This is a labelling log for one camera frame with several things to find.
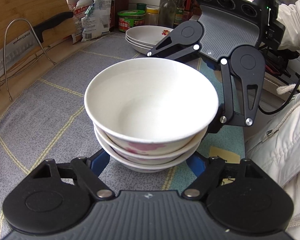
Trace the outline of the white floral bowl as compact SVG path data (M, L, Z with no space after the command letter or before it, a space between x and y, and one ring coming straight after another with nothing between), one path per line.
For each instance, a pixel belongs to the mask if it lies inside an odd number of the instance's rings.
M199 132L197 135L193 137L184 147L178 149L172 153L153 155L149 152L141 152L140 154L133 150L131 147L128 147L128 150L117 146L113 141L109 139L109 137L102 131L102 129L98 128L94 124L94 132L97 139L100 139L112 152L117 155L127 159L128 161L132 161L137 164L142 165L161 165L173 161L174 159L179 158L181 155L190 152L190 150L196 150L204 135L207 132L207 128Z

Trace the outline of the stained white plate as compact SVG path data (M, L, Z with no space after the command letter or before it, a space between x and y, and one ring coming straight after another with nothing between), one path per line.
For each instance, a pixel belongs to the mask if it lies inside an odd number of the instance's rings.
M128 29L126 37L133 42L153 47L172 31L173 29L162 26L141 25Z

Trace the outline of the white fruit plate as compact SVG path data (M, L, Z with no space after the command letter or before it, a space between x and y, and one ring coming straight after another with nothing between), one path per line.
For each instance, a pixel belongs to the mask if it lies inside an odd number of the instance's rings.
M133 49L135 49L137 52L139 52L139 53L141 53L143 55L147 55L147 53L150 51L149 49L142 48L142 47L139 47L139 46L135 46L135 45L133 45L131 43L129 43L129 44L133 47Z
M147 45L147 44L141 44L141 43L138 43L138 42L135 42L135 41L132 41L129 37L125 37L125 39L129 42L129 43L131 43L131 44L133 44L133 45L135 45L135 46L139 46L139 47L142 47L142 48L146 48L146 49L149 49L149 50L151 50L152 48L153 48L153 46L149 46L149 45Z

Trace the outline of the red label oil bottle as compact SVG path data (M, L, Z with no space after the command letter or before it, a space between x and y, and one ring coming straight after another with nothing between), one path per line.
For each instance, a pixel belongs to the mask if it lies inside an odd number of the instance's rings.
M196 0L175 0L176 12L173 27L176 28L181 23L190 20Z

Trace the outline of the grey teal checked towel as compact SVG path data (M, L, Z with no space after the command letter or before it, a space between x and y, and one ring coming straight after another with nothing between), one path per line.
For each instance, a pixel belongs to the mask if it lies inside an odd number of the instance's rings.
M122 33L85 43L67 39L0 89L0 239L9 233L2 202L45 159L68 163L100 146L84 109L100 71L140 57Z

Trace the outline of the white jacket of operator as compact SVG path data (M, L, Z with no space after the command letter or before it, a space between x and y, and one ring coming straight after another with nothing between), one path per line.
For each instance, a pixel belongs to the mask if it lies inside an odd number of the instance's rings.
M279 48L300 51L300 0L280 5L277 20L286 28ZM300 93L247 140L245 151L292 198L287 232L300 239Z

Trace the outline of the glass bottle red cap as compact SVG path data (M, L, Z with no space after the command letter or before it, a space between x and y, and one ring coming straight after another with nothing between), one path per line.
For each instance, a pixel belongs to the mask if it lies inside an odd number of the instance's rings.
M176 10L174 0L165 0L159 8L158 25L173 28Z

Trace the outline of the yellow cap spice jar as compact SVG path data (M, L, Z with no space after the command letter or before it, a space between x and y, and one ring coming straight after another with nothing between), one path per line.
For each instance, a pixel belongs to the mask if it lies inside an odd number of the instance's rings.
M159 8L146 7L145 25L158 25Z

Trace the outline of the small green cap jar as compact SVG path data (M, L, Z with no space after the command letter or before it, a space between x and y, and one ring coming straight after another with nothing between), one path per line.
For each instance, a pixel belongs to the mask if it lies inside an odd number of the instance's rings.
M137 10L143 10L143 11L145 11L145 10L146 10L146 7L147 7L147 4L146 4L146 3L137 3L137 4L136 4L136 9L137 9Z

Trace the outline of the green lid sauce jar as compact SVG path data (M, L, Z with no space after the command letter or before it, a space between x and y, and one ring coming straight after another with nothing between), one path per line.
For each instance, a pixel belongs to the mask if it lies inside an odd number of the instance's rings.
M145 24L144 10L124 10L117 13L119 31L125 33L128 29Z

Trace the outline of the white blue clipped bag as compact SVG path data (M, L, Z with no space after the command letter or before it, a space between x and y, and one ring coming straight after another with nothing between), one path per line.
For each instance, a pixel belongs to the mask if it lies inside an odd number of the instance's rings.
M109 33L109 14L105 0L93 0L86 10L82 21L82 42L107 35Z

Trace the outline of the red white clipped bag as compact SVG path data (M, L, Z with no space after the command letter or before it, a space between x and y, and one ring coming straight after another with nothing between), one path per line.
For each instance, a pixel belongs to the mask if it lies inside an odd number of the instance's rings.
M82 21L81 19L85 16L86 10L93 4L93 0L79 0L76 5L69 6L70 10L74 13L73 20L75 23L76 31L72 34L72 42L76 44L82 39Z

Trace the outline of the black handled kitchen knife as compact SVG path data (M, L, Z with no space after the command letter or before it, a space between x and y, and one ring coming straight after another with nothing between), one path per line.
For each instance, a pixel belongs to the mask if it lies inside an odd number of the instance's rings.
M67 19L73 18L74 13L71 11L61 12L48 20L33 27L35 35L32 30L29 29L25 33L21 34L13 41L6 45L6 70L9 70L20 59L26 56L34 47L43 44L43 32L52 29ZM4 61L3 61L4 49L0 49L0 77L4 75Z

